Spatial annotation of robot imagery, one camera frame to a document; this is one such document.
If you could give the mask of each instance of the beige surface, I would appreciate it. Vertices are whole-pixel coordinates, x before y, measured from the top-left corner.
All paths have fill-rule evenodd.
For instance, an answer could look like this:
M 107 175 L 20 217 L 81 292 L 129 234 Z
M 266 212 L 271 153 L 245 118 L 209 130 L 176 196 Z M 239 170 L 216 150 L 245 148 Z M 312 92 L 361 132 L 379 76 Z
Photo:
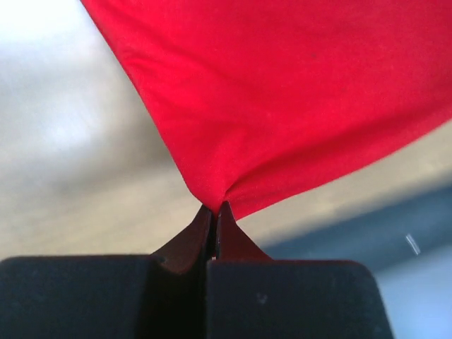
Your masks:
M 451 178 L 448 124 L 240 224 L 263 244 Z M 2 2 L 0 258 L 149 252 L 198 207 L 81 4 Z

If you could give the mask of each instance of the blurry background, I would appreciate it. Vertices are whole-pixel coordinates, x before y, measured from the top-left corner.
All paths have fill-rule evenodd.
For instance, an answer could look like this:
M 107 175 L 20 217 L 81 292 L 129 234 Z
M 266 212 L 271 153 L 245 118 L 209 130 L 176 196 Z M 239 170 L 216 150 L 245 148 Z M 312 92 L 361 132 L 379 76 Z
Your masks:
M 308 231 L 450 182 L 451 123 L 239 224 L 278 254 Z M 199 206 L 81 3 L 2 1 L 0 259 L 152 252 Z

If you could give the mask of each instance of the red fabric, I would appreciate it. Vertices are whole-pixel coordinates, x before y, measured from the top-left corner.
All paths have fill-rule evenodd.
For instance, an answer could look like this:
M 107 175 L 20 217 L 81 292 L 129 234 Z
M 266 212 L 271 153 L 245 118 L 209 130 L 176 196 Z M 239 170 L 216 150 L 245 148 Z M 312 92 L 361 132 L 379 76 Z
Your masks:
M 237 218 L 452 117 L 452 1 L 83 0 L 189 189 Z

